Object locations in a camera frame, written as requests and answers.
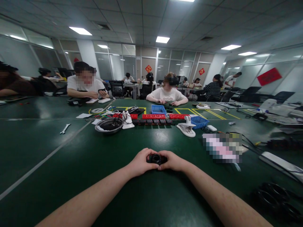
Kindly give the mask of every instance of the blue plastic basket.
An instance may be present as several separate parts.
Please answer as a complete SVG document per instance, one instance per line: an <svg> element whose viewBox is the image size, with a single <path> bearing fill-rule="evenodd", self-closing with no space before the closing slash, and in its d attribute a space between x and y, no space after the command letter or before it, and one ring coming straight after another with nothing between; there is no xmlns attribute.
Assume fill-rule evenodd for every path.
<svg viewBox="0 0 303 227"><path fill-rule="evenodd" d="M196 117L192 117L191 118L191 123L196 125L195 127L193 127L193 129L198 129L198 128L203 128L205 126L207 126L207 124L209 123L209 120L200 117L200 116L196 116Z"/></svg>
<svg viewBox="0 0 303 227"><path fill-rule="evenodd" d="M166 114L164 106L151 105L151 114Z"/></svg>

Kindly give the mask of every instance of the red banner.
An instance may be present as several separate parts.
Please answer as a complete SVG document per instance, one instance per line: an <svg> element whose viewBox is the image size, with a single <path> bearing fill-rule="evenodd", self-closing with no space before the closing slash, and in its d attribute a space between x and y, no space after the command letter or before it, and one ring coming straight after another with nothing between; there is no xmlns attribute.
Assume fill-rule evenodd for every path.
<svg viewBox="0 0 303 227"><path fill-rule="evenodd" d="M281 78L282 78L282 76L276 68L273 68L273 69L267 71L266 73L263 73L262 75L257 77L261 86L270 84L271 82L274 82Z"/></svg>
<svg viewBox="0 0 303 227"><path fill-rule="evenodd" d="M151 68L150 65L148 65L148 66L145 68L145 70L149 73L149 72L152 70L152 68Z"/></svg>
<svg viewBox="0 0 303 227"><path fill-rule="evenodd" d="M199 71L199 73L200 73L200 76L201 76L203 73L205 73L204 68L202 68L202 69Z"/></svg>

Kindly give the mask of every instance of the striped shirt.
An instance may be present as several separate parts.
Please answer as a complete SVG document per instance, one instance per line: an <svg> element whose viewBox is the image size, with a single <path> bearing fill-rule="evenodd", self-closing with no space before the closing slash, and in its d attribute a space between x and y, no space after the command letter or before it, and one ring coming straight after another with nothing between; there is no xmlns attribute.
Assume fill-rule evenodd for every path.
<svg viewBox="0 0 303 227"><path fill-rule="evenodd" d="M220 91L221 91L221 87L220 84L218 82L211 82L208 85L206 85L203 89L204 91L206 91L206 98L209 98L210 96L212 97L220 97Z"/></svg>

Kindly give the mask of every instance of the hand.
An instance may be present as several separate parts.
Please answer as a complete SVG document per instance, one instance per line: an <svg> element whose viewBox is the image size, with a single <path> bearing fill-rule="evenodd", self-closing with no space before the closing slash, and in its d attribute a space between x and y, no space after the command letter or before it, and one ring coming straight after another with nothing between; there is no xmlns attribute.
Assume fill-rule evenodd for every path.
<svg viewBox="0 0 303 227"><path fill-rule="evenodd" d="M160 151L158 154L167 158L167 162L160 165L158 170L172 169L174 171L182 171L187 162L171 151L164 150Z"/></svg>
<svg viewBox="0 0 303 227"><path fill-rule="evenodd" d="M98 93L94 92L94 91L88 91L85 92L86 97L89 97L91 99L98 99Z"/></svg>
<svg viewBox="0 0 303 227"><path fill-rule="evenodd" d="M179 106L179 105L180 105L180 102L174 101L171 105L172 105L172 106Z"/></svg>
<svg viewBox="0 0 303 227"><path fill-rule="evenodd" d="M165 101L163 99L158 99L157 102L160 103L160 104L165 104Z"/></svg>
<svg viewBox="0 0 303 227"><path fill-rule="evenodd" d="M149 160L150 154L157 154L157 152L149 148L144 148L126 166L129 169L132 177L140 176L148 170L157 169L159 167L158 164L146 162L146 158Z"/></svg>
<svg viewBox="0 0 303 227"><path fill-rule="evenodd" d="M99 94L102 98L106 98L107 92L106 91L99 91Z"/></svg>

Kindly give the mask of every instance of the air vent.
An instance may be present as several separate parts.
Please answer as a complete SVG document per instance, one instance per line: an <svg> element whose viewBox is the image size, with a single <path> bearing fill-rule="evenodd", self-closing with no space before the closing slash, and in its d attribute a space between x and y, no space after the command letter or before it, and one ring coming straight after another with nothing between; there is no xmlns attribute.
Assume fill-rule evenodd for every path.
<svg viewBox="0 0 303 227"><path fill-rule="evenodd" d="M213 39L213 37L205 36L204 38L201 39L201 41L208 42L208 41L210 41L212 39Z"/></svg>

